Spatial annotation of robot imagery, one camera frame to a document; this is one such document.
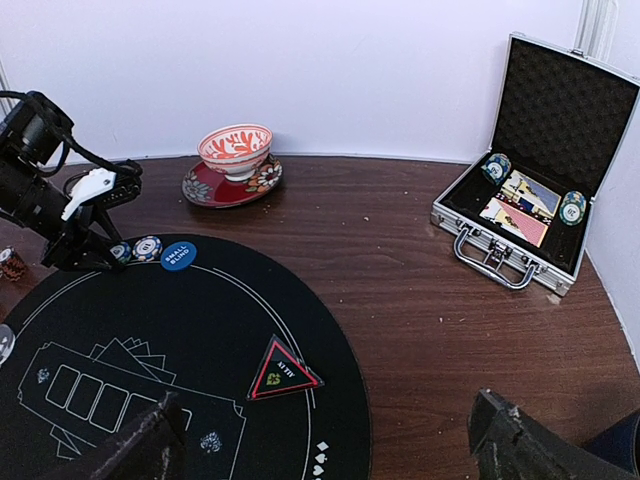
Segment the playing card deck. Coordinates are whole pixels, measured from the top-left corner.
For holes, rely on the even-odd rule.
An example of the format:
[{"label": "playing card deck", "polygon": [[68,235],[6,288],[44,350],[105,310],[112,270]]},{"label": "playing card deck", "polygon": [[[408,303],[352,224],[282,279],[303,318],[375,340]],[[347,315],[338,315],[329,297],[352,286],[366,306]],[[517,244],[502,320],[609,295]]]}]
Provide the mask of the playing card deck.
[{"label": "playing card deck", "polygon": [[559,203],[560,195],[514,170],[480,217],[539,247]]}]

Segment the cable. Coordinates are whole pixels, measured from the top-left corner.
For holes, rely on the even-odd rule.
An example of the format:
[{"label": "cable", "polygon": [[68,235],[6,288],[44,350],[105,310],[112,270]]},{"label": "cable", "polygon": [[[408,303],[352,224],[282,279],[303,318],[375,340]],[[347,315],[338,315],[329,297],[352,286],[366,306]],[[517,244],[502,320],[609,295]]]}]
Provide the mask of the cable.
[{"label": "cable", "polygon": [[73,186],[71,185],[72,182],[75,182],[76,180],[81,179],[82,177],[84,177],[85,175],[89,175],[89,172],[80,172],[80,173],[76,173],[75,175],[72,175],[71,177],[67,178],[64,182],[64,184],[62,185],[62,191],[65,195],[69,195],[69,193],[71,192],[71,189],[73,188]]},{"label": "cable", "polygon": [[31,108],[33,108],[36,114],[38,114],[40,118],[42,118],[44,124],[51,131],[51,133],[53,133],[53,135],[55,135],[55,137],[64,144],[63,152],[57,167],[53,170],[53,173],[43,172],[42,170],[40,170],[43,176],[55,175],[60,171],[64,162],[66,161],[67,155],[69,154],[69,148],[79,153],[91,163],[94,163],[99,167],[104,168],[105,170],[109,170],[110,172],[120,173],[128,177],[139,177],[142,174],[142,167],[134,162],[127,160],[121,164],[113,164],[108,160],[105,160],[104,158],[99,157],[82,147],[78,142],[76,142],[71,133],[63,130],[55,124],[54,120],[51,118],[50,113],[35,98],[25,93],[13,92],[10,90],[0,91],[0,98],[13,98],[27,103]]}]

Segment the wooden table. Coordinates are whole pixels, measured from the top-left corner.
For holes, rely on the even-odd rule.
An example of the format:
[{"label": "wooden table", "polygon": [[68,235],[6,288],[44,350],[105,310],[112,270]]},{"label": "wooden table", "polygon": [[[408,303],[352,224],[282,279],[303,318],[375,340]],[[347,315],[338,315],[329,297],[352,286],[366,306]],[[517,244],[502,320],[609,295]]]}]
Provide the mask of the wooden table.
[{"label": "wooden table", "polygon": [[[429,212],[463,166],[289,157],[272,194],[214,211],[182,197],[195,163],[145,161],[143,194],[113,210],[116,225],[125,237],[234,240],[302,278],[334,313],[364,373],[374,480],[477,478],[466,419],[480,387],[576,443],[638,407],[640,377],[588,259],[559,301],[537,284],[509,292],[454,258],[453,236],[432,226]],[[4,317],[51,271],[39,265],[37,235],[3,222],[0,236],[31,265],[20,283],[2,283]]]}]

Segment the poker chip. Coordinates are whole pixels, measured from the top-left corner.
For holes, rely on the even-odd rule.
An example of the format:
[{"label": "poker chip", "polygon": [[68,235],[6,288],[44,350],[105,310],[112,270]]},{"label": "poker chip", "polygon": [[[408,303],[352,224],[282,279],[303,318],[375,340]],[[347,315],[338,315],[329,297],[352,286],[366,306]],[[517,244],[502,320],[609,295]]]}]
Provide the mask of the poker chip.
[{"label": "poker chip", "polygon": [[114,257],[116,257],[116,260],[118,260],[118,262],[125,264],[129,260],[131,260],[131,245],[129,245],[127,242],[121,242],[111,247],[111,253]]},{"label": "poker chip", "polygon": [[494,153],[480,168],[489,181],[500,185],[511,171],[511,161],[504,153]]},{"label": "poker chip", "polygon": [[16,336],[13,330],[11,330],[9,325],[0,323],[0,365],[9,358],[15,344]]},{"label": "poker chip", "polygon": [[569,226],[578,225],[587,210],[587,199],[580,192],[568,192],[560,204],[560,220]]},{"label": "poker chip", "polygon": [[160,263],[165,270],[179,272],[193,263],[198,249],[191,242],[177,242],[169,245],[162,252]]},{"label": "poker chip", "polygon": [[0,252],[0,271],[3,276],[16,282],[27,271],[27,265],[13,247],[7,247]]},{"label": "poker chip", "polygon": [[143,237],[133,246],[133,257],[141,262],[157,259],[162,253],[162,242],[158,237]]}]

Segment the case lid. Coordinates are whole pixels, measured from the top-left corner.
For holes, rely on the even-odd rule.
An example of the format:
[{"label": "case lid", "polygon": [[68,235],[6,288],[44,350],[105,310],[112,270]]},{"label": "case lid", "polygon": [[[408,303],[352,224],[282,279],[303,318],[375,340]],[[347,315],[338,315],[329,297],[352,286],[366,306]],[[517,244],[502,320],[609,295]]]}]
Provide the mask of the case lid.
[{"label": "case lid", "polygon": [[513,34],[493,151],[591,198],[613,162],[639,89],[609,66]]}]

